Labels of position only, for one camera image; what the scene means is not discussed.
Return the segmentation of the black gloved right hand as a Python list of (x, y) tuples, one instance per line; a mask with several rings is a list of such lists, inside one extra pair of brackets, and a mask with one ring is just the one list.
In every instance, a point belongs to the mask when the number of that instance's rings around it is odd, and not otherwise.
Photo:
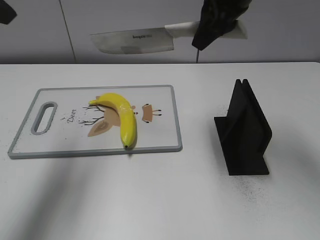
[(192, 46), (202, 51), (219, 37), (233, 31), (250, 3), (250, 0), (205, 0)]

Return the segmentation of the black gloved left hand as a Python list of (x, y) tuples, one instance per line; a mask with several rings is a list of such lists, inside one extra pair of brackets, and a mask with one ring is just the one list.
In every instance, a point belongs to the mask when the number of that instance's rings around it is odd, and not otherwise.
[(0, 23), (8, 25), (17, 17), (17, 12), (5, 0), (0, 0)]

